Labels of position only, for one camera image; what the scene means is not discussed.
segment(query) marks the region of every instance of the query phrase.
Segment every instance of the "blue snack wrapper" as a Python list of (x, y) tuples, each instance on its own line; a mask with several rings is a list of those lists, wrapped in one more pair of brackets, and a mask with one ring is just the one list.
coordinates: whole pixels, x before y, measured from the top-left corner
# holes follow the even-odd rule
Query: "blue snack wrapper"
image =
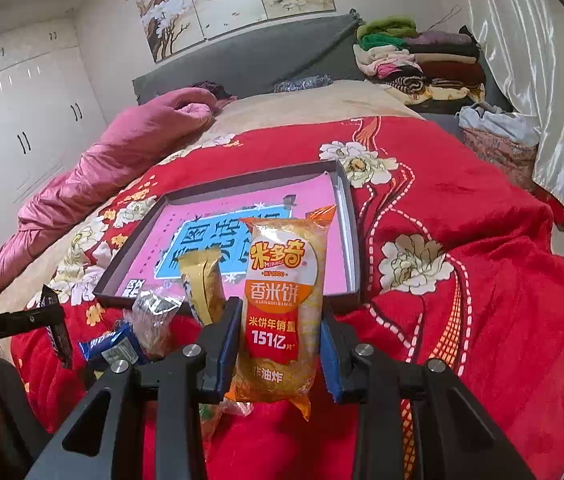
[(106, 370), (115, 361), (125, 359), (132, 365), (147, 364), (136, 334), (126, 321), (119, 323), (113, 332), (107, 332), (88, 343), (78, 343), (80, 351), (95, 370)]

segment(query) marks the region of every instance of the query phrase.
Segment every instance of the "red floral bedspread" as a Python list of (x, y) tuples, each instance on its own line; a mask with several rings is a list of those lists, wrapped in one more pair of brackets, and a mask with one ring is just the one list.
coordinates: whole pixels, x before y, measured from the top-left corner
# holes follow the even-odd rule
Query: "red floral bedspread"
[[(103, 309), (92, 289), (157, 197), (319, 158), (342, 163), (357, 212), (364, 303), (343, 319), (395, 358), (446, 361), (537, 477), (559, 478), (564, 259), (550, 252), (550, 209), (426, 121), (371, 117), (247, 132), (187, 148), (151, 168), (76, 236), (51, 282), (66, 311), (75, 368), (84, 365), (76, 343), (101, 335), (120, 316)], [(175, 319), (178, 341), (192, 341), (197, 328)], [(31, 406), (55, 430), (84, 394), (77, 373), (60, 367), (44, 330), (13, 338), (11, 349)], [(259, 404), (243, 419), (225, 416), (209, 478), (350, 478), (356, 407), (333, 404), (321, 376), (311, 402), (310, 422), (287, 402)], [(402, 415), (409, 472), (407, 403)], [(152, 450), (147, 428), (147, 458)], [(147, 478), (150, 469), (145, 460)]]

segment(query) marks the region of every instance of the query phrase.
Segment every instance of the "beige bedsheet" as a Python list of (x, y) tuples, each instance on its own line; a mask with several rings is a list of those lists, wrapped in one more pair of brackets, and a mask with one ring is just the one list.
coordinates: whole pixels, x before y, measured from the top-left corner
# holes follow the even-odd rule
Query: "beige bedsheet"
[[(420, 118), (381, 86), (360, 81), (337, 81), (325, 88), (238, 100), (222, 111), (209, 130), (190, 142), (205, 142), (257, 128), (323, 123), (371, 115)], [(98, 207), (91, 216), (104, 205)], [(76, 226), (57, 240), (1, 293), (0, 313), (22, 310), (42, 285), (53, 277), (58, 263), (81, 226)], [(10, 340), (2, 340), (0, 345), (2, 357), (11, 361)]]

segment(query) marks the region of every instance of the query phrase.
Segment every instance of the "white wardrobe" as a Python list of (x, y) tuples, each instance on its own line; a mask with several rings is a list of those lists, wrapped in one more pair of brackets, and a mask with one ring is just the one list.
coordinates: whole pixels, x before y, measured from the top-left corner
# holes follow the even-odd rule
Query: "white wardrobe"
[(0, 246), (23, 203), (105, 128), (70, 20), (0, 35)]

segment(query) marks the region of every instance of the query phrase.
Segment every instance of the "stack of folded clothes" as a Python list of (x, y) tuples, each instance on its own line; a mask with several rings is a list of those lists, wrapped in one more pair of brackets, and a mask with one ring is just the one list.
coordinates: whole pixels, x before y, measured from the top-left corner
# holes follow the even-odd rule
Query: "stack of folded clothes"
[(405, 104), (455, 100), (461, 107), (466, 100), (484, 98), (486, 76), (478, 63), (479, 46), (464, 27), (457, 34), (418, 33), (410, 18), (389, 16), (361, 25), (357, 39), (353, 51), (359, 69), (405, 94)]
[(415, 22), (404, 16), (389, 16), (361, 25), (359, 44), (353, 45), (359, 69), (369, 77), (378, 77), (404, 94), (424, 91), (425, 78), (414, 54), (405, 49), (405, 38), (415, 38)]

